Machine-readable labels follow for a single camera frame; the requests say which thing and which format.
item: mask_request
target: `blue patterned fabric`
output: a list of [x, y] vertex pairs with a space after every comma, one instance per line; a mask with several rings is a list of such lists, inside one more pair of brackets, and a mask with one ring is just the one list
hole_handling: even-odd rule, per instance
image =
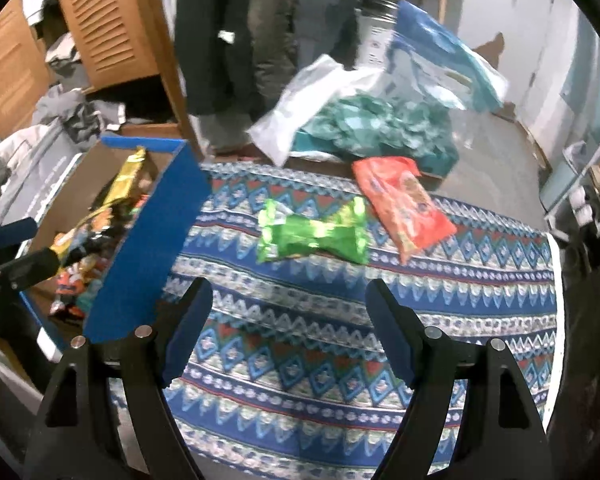
[[[405, 266], [372, 215], [368, 266], [327, 254], [258, 264], [256, 217], [267, 198], [320, 218], [360, 190], [347, 179], [250, 163], [204, 169], [213, 193], [165, 286], [179, 296], [205, 276], [214, 287], [189, 364], [165, 390], [193, 453], [268, 478], [371, 478], [411, 398], [366, 314], [365, 286], [378, 277], [424, 325], [470, 342], [506, 341], [542, 412], [556, 329], [543, 234], [434, 197], [458, 233]], [[433, 470], [450, 459], [464, 391], [457, 381]]]

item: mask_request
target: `silver bolt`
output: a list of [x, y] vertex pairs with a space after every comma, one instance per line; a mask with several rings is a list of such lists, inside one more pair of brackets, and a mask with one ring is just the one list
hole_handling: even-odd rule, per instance
[[73, 339], [71, 339], [71, 348], [80, 348], [87, 342], [87, 338], [83, 335], [77, 335]]
[[136, 328], [134, 334], [136, 334], [136, 337], [142, 338], [149, 337], [151, 332], [153, 332], [153, 330], [149, 325], [140, 325], [138, 328]]
[[493, 348], [498, 352], [502, 352], [507, 347], [502, 339], [492, 339], [491, 346], [493, 346]]
[[427, 326], [424, 329], [424, 335], [429, 339], [440, 339], [442, 337], [442, 330], [437, 326]]

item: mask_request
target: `blue box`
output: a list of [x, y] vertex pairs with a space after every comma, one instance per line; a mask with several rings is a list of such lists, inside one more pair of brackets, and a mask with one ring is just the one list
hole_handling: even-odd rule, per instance
[[[103, 136], [56, 194], [29, 248], [35, 251], [47, 247], [57, 232], [75, 227], [87, 215], [100, 190], [139, 146], [147, 149], [158, 175], [154, 190], [117, 248], [84, 322], [84, 335], [96, 343], [127, 336], [137, 326], [155, 319], [155, 304], [171, 266], [211, 191], [189, 143]], [[27, 291], [27, 302], [46, 317], [54, 291], [55, 280], [40, 283]], [[44, 319], [41, 321], [43, 327], [48, 326]], [[47, 331], [60, 348], [66, 345], [57, 341], [58, 331]]]

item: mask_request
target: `wooden cabinet door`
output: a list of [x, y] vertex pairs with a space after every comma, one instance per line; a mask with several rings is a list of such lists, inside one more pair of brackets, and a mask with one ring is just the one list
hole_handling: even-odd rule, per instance
[[31, 125], [31, 114], [49, 83], [22, 0], [10, 0], [0, 12], [0, 139]]
[[158, 73], [138, 0], [59, 0], [93, 89]]

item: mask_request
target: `orange snack packet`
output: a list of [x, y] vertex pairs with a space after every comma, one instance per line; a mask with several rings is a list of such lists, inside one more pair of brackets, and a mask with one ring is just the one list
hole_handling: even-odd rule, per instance
[[418, 182], [416, 163], [404, 156], [376, 156], [353, 163], [362, 193], [398, 247], [404, 265], [418, 251], [456, 233], [456, 226]]

